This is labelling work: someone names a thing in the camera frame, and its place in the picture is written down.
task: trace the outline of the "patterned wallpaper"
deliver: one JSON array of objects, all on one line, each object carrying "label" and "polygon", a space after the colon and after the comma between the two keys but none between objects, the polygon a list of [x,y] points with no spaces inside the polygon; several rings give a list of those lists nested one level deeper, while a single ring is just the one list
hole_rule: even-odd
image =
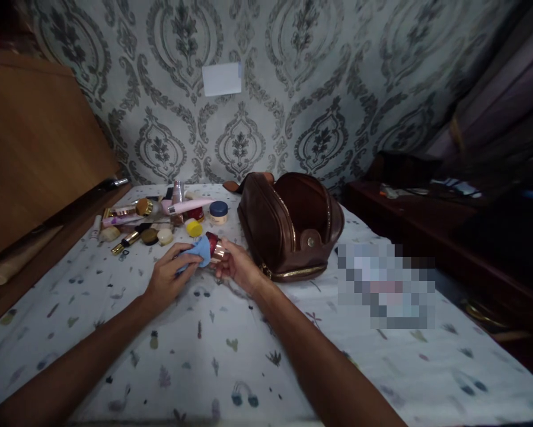
[{"label": "patterned wallpaper", "polygon": [[[412,150],[473,83],[517,0],[29,0],[137,184],[313,174],[332,190]],[[201,67],[240,61],[242,93]]]}]

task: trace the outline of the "pink tube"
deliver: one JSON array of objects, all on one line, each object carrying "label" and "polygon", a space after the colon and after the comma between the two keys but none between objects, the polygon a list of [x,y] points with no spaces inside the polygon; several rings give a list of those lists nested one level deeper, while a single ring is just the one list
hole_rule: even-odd
[{"label": "pink tube", "polygon": [[187,200],[186,202],[176,203],[173,205],[171,200],[162,200],[161,206],[164,214],[177,215],[180,213],[182,214],[183,212],[192,211],[196,208],[202,208],[203,206],[213,203],[214,201],[214,199],[209,199],[208,197],[200,197],[195,200]]}]

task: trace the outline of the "brown leather bag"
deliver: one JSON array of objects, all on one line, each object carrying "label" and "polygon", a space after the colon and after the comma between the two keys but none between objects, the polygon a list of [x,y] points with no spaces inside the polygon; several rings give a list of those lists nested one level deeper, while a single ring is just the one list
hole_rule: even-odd
[{"label": "brown leather bag", "polygon": [[273,184],[272,174],[250,173],[240,187],[238,211],[250,253],[270,279],[297,282],[313,279],[343,231],[343,211],[314,177],[286,173]]}]

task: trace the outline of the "bag strap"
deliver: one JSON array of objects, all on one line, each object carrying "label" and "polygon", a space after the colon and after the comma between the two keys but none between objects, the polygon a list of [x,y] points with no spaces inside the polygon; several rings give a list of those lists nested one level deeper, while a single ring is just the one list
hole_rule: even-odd
[{"label": "bag strap", "polygon": [[268,181],[268,184],[274,185],[274,175],[270,172],[251,172],[244,177],[244,180],[242,180],[240,185],[234,181],[226,181],[223,183],[223,188],[231,193],[242,194],[242,190],[244,189],[244,183],[247,180],[248,176],[252,173],[264,175],[266,177],[266,180]]}]

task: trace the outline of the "white bed sheet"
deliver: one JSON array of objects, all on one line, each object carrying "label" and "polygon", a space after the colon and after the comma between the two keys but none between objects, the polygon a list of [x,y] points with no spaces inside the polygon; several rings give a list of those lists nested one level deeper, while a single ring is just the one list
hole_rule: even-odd
[{"label": "white bed sheet", "polygon": [[[121,203],[164,194],[166,188],[134,187]],[[227,224],[205,221],[205,231],[245,246],[238,195],[218,184],[186,190],[226,201]],[[344,213],[339,243],[389,243]],[[182,228],[174,235],[174,241],[192,241]],[[169,249],[136,243],[122,257],[110,253],[113,246],[88,241],[86,234],[0,320],[0,402],[143,293],[154,263]],[[379,331],[367,326],[362,307],[341,304],[340,274],[332,254],[319,278],[281,288],[409,426],[533,420],[533,376],[439,292],[431,296],[433,329]],[[113,364],[71,423],[315,423],[276,336],[254,303],[230,286],[199,270],[177,303]]]}]

